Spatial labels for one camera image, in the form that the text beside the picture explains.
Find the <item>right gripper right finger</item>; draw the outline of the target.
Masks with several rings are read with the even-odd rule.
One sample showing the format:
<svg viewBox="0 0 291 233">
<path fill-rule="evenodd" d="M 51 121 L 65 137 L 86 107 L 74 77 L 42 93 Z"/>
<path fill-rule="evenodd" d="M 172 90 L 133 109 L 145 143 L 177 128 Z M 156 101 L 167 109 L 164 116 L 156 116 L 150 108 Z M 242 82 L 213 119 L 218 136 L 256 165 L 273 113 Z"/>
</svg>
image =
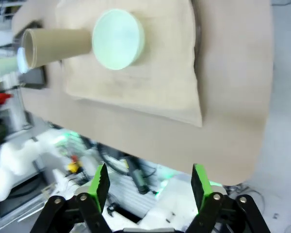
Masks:
<svg viewBox="0 0 291 233">
<path fill-rule="evenodd" d="M 211 233 L 221 223 L 233 233 L 269 233 L 270 230 L 250 195 L 235 199 L 214 192 L 203 165 L 194 164 L 191 186 L 198 214 L 187 233 Z"/>
</svg>

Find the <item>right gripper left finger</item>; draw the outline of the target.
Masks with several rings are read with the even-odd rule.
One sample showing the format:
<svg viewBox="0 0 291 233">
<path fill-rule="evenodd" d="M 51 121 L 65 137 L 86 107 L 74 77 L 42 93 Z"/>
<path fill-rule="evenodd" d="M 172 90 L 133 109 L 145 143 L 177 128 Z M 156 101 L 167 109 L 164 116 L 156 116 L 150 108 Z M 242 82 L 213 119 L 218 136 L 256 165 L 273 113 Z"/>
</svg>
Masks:
<svg viewBox="0 0 291 233">
<path fill-rule="evenodd" d="M 111 233 L 102 212 L 110 188 L 105 164 L 99 165 L 88 191 L 66 200 L 52 196 L 34 223 L 32 233 L 69 233 L 75 224 L 85 223 L 91 233 Z"/>
</svg>

